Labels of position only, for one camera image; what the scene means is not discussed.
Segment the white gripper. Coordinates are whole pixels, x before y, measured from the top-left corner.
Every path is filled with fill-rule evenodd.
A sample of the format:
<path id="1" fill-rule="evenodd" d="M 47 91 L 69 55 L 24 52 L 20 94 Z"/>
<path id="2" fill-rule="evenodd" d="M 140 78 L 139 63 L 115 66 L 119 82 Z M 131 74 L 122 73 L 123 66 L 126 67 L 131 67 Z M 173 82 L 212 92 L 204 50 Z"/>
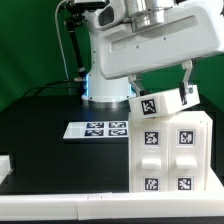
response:
<path id="1" fill-rule="evenodd" d="M 160 25 L 134 32 L 129 23 L 97 37 L 96 65 L 106 79 L 128 76 L 137 96 L 145 95 L 141 73 L 182 63 L 181 103 L 193 93 L 192 59 L 224 52 L 224 1 L 187 0 L 165 12 Z"/>

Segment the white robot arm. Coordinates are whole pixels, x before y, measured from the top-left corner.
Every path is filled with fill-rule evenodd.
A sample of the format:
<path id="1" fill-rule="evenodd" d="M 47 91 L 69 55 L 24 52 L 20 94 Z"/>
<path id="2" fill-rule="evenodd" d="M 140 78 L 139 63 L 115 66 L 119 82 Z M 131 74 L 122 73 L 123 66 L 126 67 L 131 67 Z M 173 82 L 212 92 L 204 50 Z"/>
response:
<path id="1" fill-rule="evenodd" d="M 140 94 L 142 73 L 182 65 L 181 91 L 196 60 L 224 52 L 224 0 L 65 0 L 76 26 L 86 25 L 91 70 L 83 99 L 120 104 Z"/>

